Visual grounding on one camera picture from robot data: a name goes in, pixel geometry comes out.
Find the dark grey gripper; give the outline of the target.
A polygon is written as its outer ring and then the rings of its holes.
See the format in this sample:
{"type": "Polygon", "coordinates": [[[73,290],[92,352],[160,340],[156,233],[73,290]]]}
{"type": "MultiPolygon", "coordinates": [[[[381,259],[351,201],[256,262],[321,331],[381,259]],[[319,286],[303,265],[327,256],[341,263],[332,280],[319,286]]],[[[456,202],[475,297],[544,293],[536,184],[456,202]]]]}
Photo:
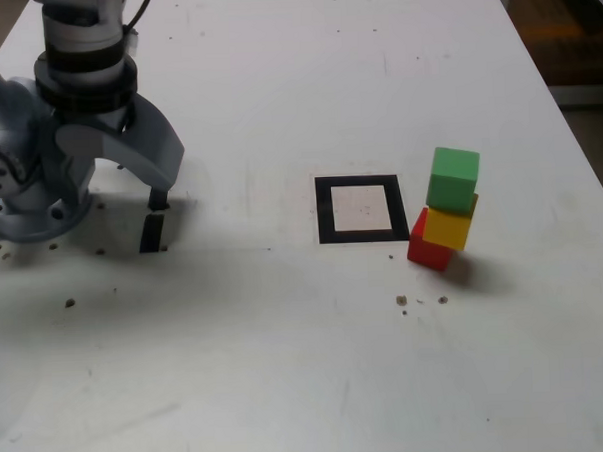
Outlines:
{"type": "Polygon", "coordinates": [[[66,155],[116,162],[160,191],[174,186],[184,145],[166,116],[145,98],[104,113],[61,111],[58,117],[55,140],[66,155]]]}

